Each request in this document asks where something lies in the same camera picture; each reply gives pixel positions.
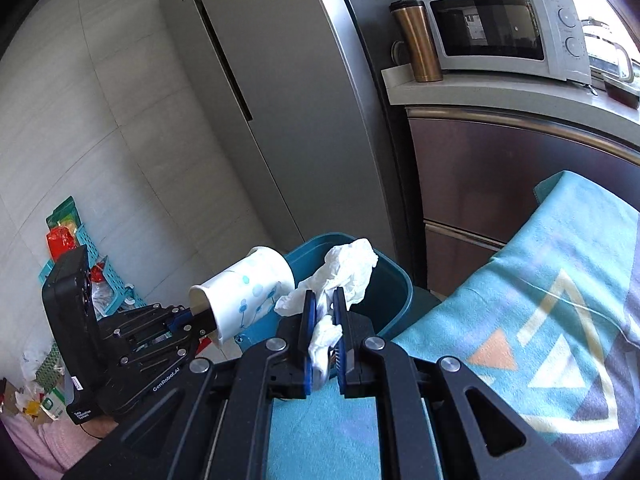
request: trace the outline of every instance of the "glass kettle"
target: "glass kettle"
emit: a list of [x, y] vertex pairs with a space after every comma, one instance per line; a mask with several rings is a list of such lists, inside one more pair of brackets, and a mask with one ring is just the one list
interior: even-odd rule
[[582, 20], [581, 23], [593, 75], [600, 78], [607, 75], [625, 83], [633, 82], [634, 69], [629, 54], [613, 41], [609, 25], [594, 18]]

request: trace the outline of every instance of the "microwave window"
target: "microwave window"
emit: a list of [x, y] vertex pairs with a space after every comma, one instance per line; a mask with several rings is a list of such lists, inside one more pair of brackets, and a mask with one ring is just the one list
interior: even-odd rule
[[447, 56], [545, 59], [531, 0], [431, 2]]

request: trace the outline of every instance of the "white triangle pattern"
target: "white triangle pattern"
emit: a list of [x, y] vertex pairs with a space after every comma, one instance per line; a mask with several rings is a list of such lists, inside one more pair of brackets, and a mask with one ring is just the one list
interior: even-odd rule
[[580, 368], [571, 353], [569, 343], [560, 335], [556, 344], [538, 368], [529, 388], [585, 388]]
[[570, 303], [574, 306], [587, 338], [587, 348], [593, 360], [592, 365], [595, 366], [602, 383], [602, 395], [607, 404], [607, 417], [593, 420], [571, 420], [561, 416], [529, 415], [527, 413], [520, 413], [520, 416], [539, 433], [591, 434], [615, 431], [620, 427], [618, 424], [618, 403], [616, 402], [613, 381], [604, 365], [604, 352], [600, 336], [580, 290], [564, 269], [560, 269], [545, 298], [521, 327], [516, 337], [522, 347], [526, 347], [564, 293], [569, 296]]

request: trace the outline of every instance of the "teal trash bin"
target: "teal trash bin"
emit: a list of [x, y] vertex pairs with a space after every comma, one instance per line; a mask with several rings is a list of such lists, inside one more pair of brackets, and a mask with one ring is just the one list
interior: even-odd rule
[[[327, 233], [316, 236], [284, 257], [298, 283], [324, 264], [324, 256], [336, 245], [350, 244], [356, 238], [343, 233]], [[378, 264], [371, 273], [371, 280], [364, 300], [351, 306], [352, 312], [364, 314], [373, 323], [373, 329], [382, 337], [393, 338], [406, 328], [403, 317], [409, 313], [414, 296], [411, 279], [380, 251]], [[257, 342], [273, 337], [281, 317], [273, 310], [260, 321], [239, 333], [235, 340], [242, 352]]]

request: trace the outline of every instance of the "microwave knob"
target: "microwave knob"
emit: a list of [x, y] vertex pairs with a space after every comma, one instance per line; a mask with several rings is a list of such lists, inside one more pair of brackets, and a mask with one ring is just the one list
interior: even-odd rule
[[580, 46], [580, 41], [575, 38], [567, 38], [564, 42], [564, 46], [569, 51], [569, 54], [575, 57], [580, 57], [582, 55], [582, 47]]
[[560, 18], [560, 21], [563, 22], [567, 27], [575, 27], [575, 16], [571, 12], [571, 9], [562, 8], [558, 10], [558, 17]]

